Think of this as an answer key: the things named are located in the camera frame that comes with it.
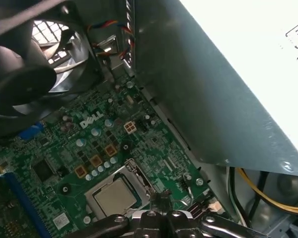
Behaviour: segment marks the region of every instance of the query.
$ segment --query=metal panel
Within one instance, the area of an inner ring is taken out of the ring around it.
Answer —
[[[135,1],[135,29],[138,79],[200,161],[298,175],[298,148],[180,1]]]

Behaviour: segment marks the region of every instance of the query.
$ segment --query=motherboard screw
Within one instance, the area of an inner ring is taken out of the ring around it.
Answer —
[[[196,184],[197,186],[202,186],[202,185],[203,185],[203,179],[201,179],[201,178],[197,178],[197,180],[195,180],[195,184]]]

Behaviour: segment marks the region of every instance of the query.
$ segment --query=chip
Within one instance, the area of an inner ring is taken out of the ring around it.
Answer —
[[[118,145],[119,145],[118,140],[113,140],[113,145],[114,145],[114,146],[118,146]]]
[[[54,175],[46,160],[41,160],[37,164],[33,165],[32,168],[41,182],[45,182]]]
[[[64,165],[62,165],[56,172],[61,178],[65,177],[70,173]]]
[[[47,145],[49,143],[49,140],[46,137],[41,138],[39,141],[42,146]]]
[[[106,216],[125,214],[137,202],[135,196],[121,178],[103,188],[94,198]]]
[[[86,155],[81,157],[81,160],[85,163],[88,161],[88,157]]]
[[[109,157],[112,157],[117,154],[117,150],[113,144],[109,144],[105,147],[105,152]]]
[[[116,137],[115,137],[114,135],[111,135],[111,136],[109,136],[109,139],[110,139],[111,141],[114,141],[114,140],[116,140]]]
[[[92,145],[93,145],[94,147],[97,147],[97,146],[98,146],[98,142],[97,142],[97,141],[93,141],[93,142],[92,142]]]
[[[108,131],[105,132],[105,134],[106,134],[107,136],[110,136],[112,133],[111,133],[111,131],[108,130]]]
[[[103,163],[103,161],[98,155],[94,155],[89,161],[95,168],[97,168]]]
[[[78,155],[79,157],[81,157],[81,156],[84,155],[84,153],[80,150],[80,151],[78,151],[77,155]]]
[[[87,175],[87,171],[83,165],[80,165],[75,169],[75,174],[81,179]]]

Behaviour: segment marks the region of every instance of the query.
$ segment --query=capacitor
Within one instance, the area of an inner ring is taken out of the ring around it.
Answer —
[[[111,127],[113,126],[113,121],[111,119],[106,119],[104,124],[106,127]]]
[[[117,160],[116,156],[110,158],[110,163],[112,163],[113,165],[117,162],[118,162],[118,160]]]
[[[91,222],[91,218],[89,216],[84,217],[83,219],[84,224],[89,224]]]
[[[91,172],[91,175],[94,176],[94,177],[96,177],[98,175],[98,171],[97,170],[93,170]]]
[[[191,180],[192,180],[192,176],[191,176],[189,173],[184,173],[184,174],[183,174],[183,178],[184,178],[186,181],[191,181]]]
[[[16,204],[15,204],[15,201],[12,200],[12,201],[8,202],[6,206],[7,206],[8,208],[13,208],[13,207],[15,207],[15,205],[16,205]]]
[[[66,122],[65,126],[69,129],[69,130],[73,130],[75,128],[75,124],[72,122]]]
[[[85,139],[77,139],[77,141],[76,141],[76,145],[78,146],[78,147],[82,147],[82,146],[85,146],[86,145],[86,140]]]
[[[62,126],[60,127],[60,130],[61,130],[61,132],[64,132],[64,133],[67,133],[67,132],[70,131],[70,129],[69,129],[68,127],[66,127],[65,125],[62,125]]]
[[[86,176],[85,176],[85,179],[86,179],[87,181],[91,181],[92,176],[91,176],[91,175],[86,175]]]
[[[133,88],[134,85],[135,85],[135,84],[134,84],[134,82],[132,82],[132,81],[128,81],[128,82],[126,83],[127,88]]]
[[[101,134],[101,130],[99,128],[93,128],[92,130],[90,130],[90,133],[93,135],[93,136],[100,136]]]
[[[120,92],[120,85],[116,84],[115,85],[115,90],[116,90],[117,93],[119,93]]]
[[[63,121],[69,121],[69,122],[73,122],[73,118],[72,117],[69,117],[69,116],[63,116],[62,117]]]
[[[109,163],[108,161],[106,161],[106,162],[104,163],[104,167],[108,169],[108,168],[110,167],[110,163]]]
[[[104,172],[104,167],[102,166],[98,166],[97,170],[101,173],[101,172]]]

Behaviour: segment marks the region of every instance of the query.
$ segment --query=white wire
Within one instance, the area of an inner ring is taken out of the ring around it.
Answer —
[[[230,201],[231,201],[231,203],[232,203],[232,205],[233,205],[233,207],[234,207],[234,209],[235,209],[235,211],[236,211],[236,213],[237,213],[237,215],[239,217],[239,220],[240,220],[241,224],[243,226],[247,227],[247,224],[246,224],[246,222],[245,222],[245,220],[244,220],[244,218],[243,218],[240,210],[238,209],[237,205],[234,202],[234,199],[233,199],[233,196],[232,196],[232,191],[231,191],[230,185],[229,185],[229,176],[230,176],[229,175],[229,167],[227,167],[226,168],[226,190],[227,190],[229,199],[230,199]]]

